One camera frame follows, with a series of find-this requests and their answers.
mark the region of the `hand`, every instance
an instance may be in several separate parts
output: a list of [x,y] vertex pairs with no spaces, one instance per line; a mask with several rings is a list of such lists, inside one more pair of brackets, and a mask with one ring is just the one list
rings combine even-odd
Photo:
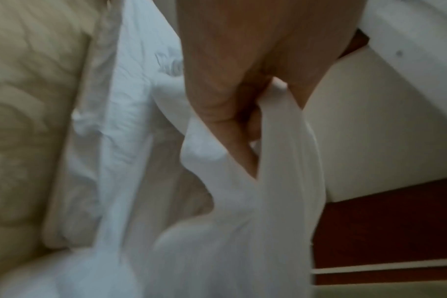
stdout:
[[256,177],[249,141],[272,77],[303,108],[348,45],[365,0],[177,0],[186,92],[202,121]]

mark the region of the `floral patterned fabric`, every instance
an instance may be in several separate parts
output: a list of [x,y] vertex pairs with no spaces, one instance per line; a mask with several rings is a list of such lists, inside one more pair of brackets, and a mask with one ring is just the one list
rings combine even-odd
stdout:
[[0,274],[40,225],[103,0],[0,0]]

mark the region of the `wooden floor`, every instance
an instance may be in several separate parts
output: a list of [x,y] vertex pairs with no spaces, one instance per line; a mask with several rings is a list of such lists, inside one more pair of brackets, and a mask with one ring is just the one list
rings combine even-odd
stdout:
[[[313,242],[316,268],[445,259],[447,179],[328,204]],[[400,271],[342,274],[352,281],[364,275],[366,282],[374,282],[389,274],[389,281],[411,281],[398,277]],[[317,280],[333,283],[336,275],[329,275]],[[447,269],[410,270],[405,275],[415,276],[413,280],[447,279]]]

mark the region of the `beige blanket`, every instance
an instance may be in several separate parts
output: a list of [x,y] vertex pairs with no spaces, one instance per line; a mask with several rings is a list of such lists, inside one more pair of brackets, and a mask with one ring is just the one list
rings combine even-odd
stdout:
[[46,250],[40,224],[104,0],[0,0],[0,274]]

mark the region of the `beige patterned fabric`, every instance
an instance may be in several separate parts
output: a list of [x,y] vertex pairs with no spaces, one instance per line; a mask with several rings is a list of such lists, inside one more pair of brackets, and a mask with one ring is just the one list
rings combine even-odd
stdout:
[[40,224],[104,0],[0,0],[0,274],[45,253]]

